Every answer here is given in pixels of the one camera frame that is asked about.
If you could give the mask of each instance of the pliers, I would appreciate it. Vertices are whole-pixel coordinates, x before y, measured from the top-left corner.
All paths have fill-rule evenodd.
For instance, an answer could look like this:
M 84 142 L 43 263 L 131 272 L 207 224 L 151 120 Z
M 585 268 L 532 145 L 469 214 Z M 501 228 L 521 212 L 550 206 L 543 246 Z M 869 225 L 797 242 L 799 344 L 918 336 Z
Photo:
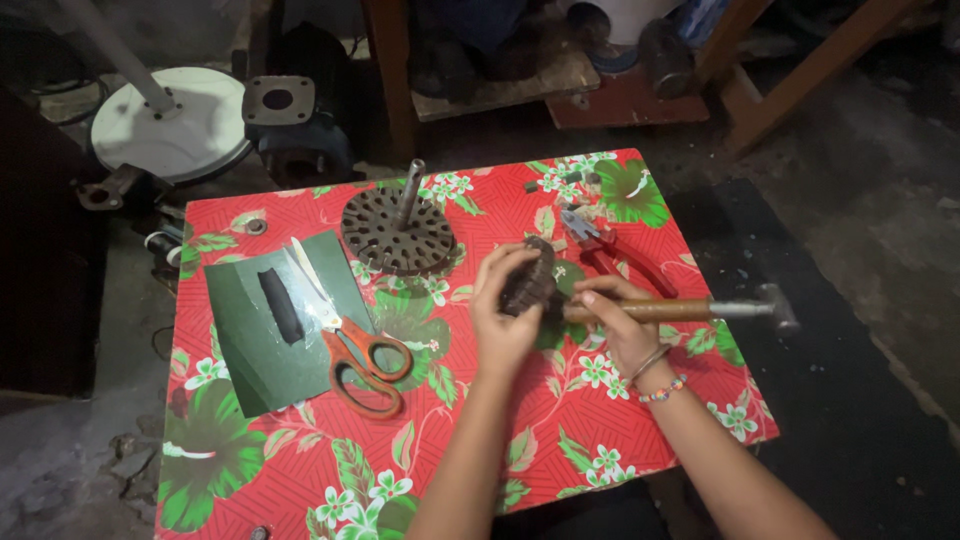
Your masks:
M 620 257 L 643 274 L 663 298 L 677 298 L 678 292 L 652 260 L 616 237 L 616 229 L 597 231 L 570 210 L 561 210 L 566 233 L 580 246 L 580 260 L 600 274 L 619 274 L 613 259 Z

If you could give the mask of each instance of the beaded bracelet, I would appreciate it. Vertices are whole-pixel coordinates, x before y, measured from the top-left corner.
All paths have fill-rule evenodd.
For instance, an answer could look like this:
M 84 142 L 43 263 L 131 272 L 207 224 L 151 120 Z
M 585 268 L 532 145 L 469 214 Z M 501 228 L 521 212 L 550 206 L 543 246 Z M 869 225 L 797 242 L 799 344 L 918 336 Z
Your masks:
M 666 388 L 661 388 L 653 394 L 647 394 L 646 396 L 640 396 L 640 402 L 642 404 L 650 403 L 653 401 L 662 402 L 670 397 L 671 390 L 680 390 L 684 387 L 686 382 L 686 375 L 680 375 L 679 379 L 673 379 L 673 382 Z

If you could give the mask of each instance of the wooden leg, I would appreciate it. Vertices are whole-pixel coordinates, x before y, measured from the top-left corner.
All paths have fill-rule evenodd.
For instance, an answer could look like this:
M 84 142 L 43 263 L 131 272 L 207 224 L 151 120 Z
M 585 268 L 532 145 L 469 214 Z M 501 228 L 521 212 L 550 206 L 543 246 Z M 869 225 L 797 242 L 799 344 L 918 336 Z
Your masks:
M 368 39 L 383 79 L 394 155 L 398 160 L 409 161 L 416 151 L 414 136 L 419 120 L 407 83 L 407 58 L 410 56 L 407 3 L 403 0 L 368 0 L 364 2 L 364 13 Z
M 736 61 L 736 46 L 769 4 L 769 0 L 732 0 L 730 2 L 704 48 L 697 55 L 694 74 L 700 86 L 705 85 L 717 74 L 726 72 L 727 68 Z
M 863 53 L 889 32 L 923 0 L 868 0 L 833 34 L 817 47 L 789 75 L 759 103 L 742 99 L 725 99 L 738 104 L 729 109 L 733 129 L 727 137 L 727 146 L 740 156 L 773 131 L 803 99 L 824 82 L 860 58 Z M 743 85 L 737 77 L 728 85 Z M 725 88 L 725 94 L 735 97 L 749 89 Z

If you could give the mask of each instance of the spool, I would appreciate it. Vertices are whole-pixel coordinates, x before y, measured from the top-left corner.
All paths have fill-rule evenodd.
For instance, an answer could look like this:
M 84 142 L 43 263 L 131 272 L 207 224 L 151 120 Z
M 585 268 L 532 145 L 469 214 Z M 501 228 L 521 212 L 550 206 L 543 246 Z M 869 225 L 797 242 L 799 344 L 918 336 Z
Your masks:
M 150 233 L 143 240 L 143 247 L 147 248 L 150 253 L 163 257 L 167 264 L 174 268 L 180 268 L 180 252 L 183 247 L 167 233 L 162 231 Z

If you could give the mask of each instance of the red floral tablecloth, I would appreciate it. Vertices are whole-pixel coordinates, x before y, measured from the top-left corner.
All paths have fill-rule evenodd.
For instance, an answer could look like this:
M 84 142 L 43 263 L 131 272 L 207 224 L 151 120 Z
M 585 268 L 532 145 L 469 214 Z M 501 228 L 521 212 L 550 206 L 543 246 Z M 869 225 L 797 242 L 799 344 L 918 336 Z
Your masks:
M 567 182 L 571 173 L 580 182 Z M 600 184 L 586 182 L 596 173 Z M 536 182 L 527 193 L 524 184 Z M 399 185 L 398 181 L 378 183 Z M 291 236 L 339 233 L 354 186 L 193 202 L 182 252 L 156 532 L 160 538 L 398 538 L 433 478 L 475 370 L 467 302 L 477 264 L 497 245 L 538 234 L 558 251 L 560 289 L 585 274 L 559 223 L 583 205 L 595 225 L 660 265 L 682 297 L 708 294 L 693 257 L 636 150 L 617 150 L 433 175 L 420 195 L 450 221 L 458 252 L 427 279 L 350 265 L 380 330 L 414 353 L 390 422 L 366 421 L 334 394 L 255 419 L 239 411 L 220 353 L 202 265 L 269 253 Z M 250 236 L 255 217 L 269 224 Z M 651 288 L 623 264 L 621 272 Z M 587 269 L 588 276 L 594 275 Z M 778 434 L 727 325 L 662 325 L 670 362 L 717 420 L 750 444 Z M 499 509 L 512 512 L 677 464 L 646 405 L 624 388 L 601 330 L 542 335 L 516 386 Z

